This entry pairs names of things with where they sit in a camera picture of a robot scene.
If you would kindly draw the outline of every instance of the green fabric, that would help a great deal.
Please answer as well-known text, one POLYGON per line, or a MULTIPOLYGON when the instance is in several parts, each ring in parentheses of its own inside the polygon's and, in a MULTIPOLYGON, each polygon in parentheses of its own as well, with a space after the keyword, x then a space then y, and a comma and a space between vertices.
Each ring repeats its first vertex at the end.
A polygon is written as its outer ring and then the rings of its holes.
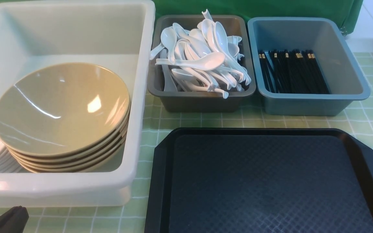
POLYGON ((354 31, 363 0, 153 0, 156 18, 163 15, 238 15, 254 17, 320 17, 332 20, 343 34, 354 31))

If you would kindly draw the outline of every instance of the black chopsticks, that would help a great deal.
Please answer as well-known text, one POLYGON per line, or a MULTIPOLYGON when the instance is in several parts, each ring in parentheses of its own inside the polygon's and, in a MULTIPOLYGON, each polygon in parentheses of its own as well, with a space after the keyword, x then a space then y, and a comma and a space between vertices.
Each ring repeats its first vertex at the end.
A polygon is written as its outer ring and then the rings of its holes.
POLYGON ((259 51, 263 81, 272 93, 330 94, 312 50, 259 51))

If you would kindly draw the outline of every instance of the gray plastic tray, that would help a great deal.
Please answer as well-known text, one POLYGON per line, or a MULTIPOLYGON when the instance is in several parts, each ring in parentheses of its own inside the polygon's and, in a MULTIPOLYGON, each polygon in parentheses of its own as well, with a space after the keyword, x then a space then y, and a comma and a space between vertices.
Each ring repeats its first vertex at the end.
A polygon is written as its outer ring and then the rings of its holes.
POLYGON ((248 22, 253 56, 258 50, 312 49, 331 94, 281 94, 266 90, 258 57, 253 59, 265 111, 272 115, 338 115, 370 89, 336 24, 322 18, 260 17, 248 22))
MULTIPOLYGON (((168 112, 233 112, 238 109, 243 98, 251 96, 256 90, 253 60, 251 58, 250 44, 247 29, 242 18, 235 15, 213 15, 214 21, 219 21, 225 28, 227 35, 236 35, 243 38, 239 44, 240 53, 244 54, 240 64, 247 68, 252 79, 244 92, 229 92, 229 97, 223 99, 219 93, 207 92, 164 92, 164 78, 161 66, 155 66, 152 60, 149 66, 148 90, 161 99, 168 112)), ((160 43, 160 34, 164 28, 170 27, 174 22, 179 23, 186 30, 196 28, 203 20, 202 15, 166 15, 156 22, 153 45, 160 43)))

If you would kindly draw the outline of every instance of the white plastic bin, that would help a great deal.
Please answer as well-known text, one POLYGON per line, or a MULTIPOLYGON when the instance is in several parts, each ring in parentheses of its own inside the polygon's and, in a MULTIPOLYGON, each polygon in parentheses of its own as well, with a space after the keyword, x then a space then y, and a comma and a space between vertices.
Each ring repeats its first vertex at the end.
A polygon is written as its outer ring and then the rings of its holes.
POLYGON ((132 99, 120 166, 117 159, 109 172, 0 174, 0 207, 124 205, 129 201, 139 157, 154 11, 150 0, 0 4, 0 97, 37 69, 90 62, 117 73, 132 99))

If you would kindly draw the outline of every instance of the black serving tray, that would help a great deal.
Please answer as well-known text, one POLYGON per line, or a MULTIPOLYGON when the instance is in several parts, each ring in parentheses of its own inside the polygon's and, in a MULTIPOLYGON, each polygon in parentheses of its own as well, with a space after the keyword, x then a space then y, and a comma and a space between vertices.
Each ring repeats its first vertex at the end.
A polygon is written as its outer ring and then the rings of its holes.
POLYGON ((145 233, 372 233, 373 150, 338 129, 178 128, 145 233))

